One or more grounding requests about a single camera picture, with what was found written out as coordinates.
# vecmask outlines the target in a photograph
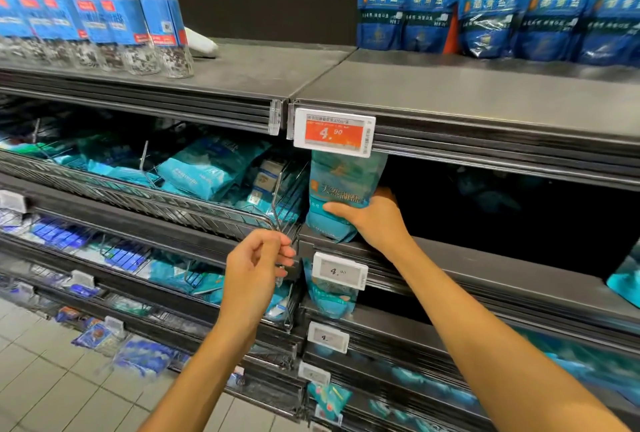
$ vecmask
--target left hand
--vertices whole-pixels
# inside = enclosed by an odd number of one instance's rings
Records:
[[[250,342],[249,347],[271,302],[276,277],[287,275],[276,264],[292,266],[295,255],[286,235],[260,229],[251,232],[227,256],[218,323],[240,333],[243,342]]]

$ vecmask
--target right hand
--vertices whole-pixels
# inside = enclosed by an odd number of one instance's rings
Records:
[[[329,202],[323,205],[323,209],[348,220],[367,243],[380,250],[387,258],[407,239],[412,240],[404,226],[396,199],[388,188],[378,188],[366,208]]]

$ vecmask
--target white tile floor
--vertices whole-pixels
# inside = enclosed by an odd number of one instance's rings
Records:
[[[136,432],[175,373],[147,383],[106,369],[109,359],[73,346],[78,333],[0,299],[0,432]],[[302,432],[222,395],[205,432]]]

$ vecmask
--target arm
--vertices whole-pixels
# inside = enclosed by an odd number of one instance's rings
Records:
[[[138,432],[202,432],[229,375],[255,341],[260,318],[293,265],[291,240],[254,230],[229,253],[218,321]]]
[[[436,266],[409,235],[388,190],[349,220],[398,269],[500,432],[628,431],[580,382],[502,323]]]

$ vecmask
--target hand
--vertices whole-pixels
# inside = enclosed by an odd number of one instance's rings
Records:
[[[354,208],[344,203],[329,202],[323,209],[348,220],[371,246],[389,258],[409,235],[396,199],[388,188],[378,188],[366,208]]]
[[[254,230],[227,256],[218,323],[242,333],[239,337],[250,342],[249,347],[273,296],[276,277],[287,275],[276,264],[294,264],[296,252],[290,246],[291,239],[279,232]]]

